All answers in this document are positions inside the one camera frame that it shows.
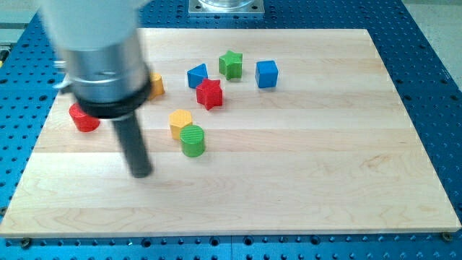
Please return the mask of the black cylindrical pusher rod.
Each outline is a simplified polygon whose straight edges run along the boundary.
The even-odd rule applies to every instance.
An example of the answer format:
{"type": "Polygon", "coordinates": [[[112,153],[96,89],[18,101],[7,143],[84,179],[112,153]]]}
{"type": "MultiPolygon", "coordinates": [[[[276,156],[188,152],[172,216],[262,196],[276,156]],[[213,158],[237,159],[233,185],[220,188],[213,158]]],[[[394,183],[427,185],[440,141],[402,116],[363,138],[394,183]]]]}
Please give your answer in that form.
{"type": "Polygon", "coordinates": [[[127,167],[134,178],[145,178],[153,170],[136,113],[112,120],[127,167]]]}

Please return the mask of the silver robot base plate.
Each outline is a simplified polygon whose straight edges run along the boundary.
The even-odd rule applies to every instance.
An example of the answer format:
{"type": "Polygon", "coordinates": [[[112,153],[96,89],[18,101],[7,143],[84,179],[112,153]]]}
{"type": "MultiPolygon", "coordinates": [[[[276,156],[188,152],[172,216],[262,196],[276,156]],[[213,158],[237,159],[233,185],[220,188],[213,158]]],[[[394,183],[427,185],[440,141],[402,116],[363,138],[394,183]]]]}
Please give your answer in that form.
{"type": "Polygon", "coordinates": [[[189,0],[188,13],[195,17],[212,15],[263,15],[264,0],[189,0]]]}

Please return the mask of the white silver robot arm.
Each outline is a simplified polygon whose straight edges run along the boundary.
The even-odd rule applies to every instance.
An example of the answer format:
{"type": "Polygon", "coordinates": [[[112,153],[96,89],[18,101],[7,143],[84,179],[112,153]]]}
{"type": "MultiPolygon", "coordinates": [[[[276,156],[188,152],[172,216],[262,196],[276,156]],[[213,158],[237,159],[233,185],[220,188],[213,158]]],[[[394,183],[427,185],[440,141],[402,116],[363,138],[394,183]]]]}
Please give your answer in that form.
{"type": "Polygon", "coordinates": [[[150,71],[139,41],[145,0],[42,0],[40,16],[71,92],[87,114],[110,119],[130,173],[152,172],[136,109],[151,92],[150,71]]]}

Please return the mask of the yellow block behind arm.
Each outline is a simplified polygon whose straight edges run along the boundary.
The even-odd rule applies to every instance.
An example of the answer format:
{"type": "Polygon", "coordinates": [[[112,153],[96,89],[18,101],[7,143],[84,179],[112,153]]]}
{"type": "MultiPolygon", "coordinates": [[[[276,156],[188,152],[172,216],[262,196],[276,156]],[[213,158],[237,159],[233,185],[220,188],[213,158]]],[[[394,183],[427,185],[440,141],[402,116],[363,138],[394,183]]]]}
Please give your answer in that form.
{"type": "Polygon", "coordinates": [[[162,75],[157,72],[152,72],[150,74],[150,79],[151,79],[151,92],[148,97],[148,100],[153,100],[157,96],[164,95],[165,88],[163,85],[162,75]]]}

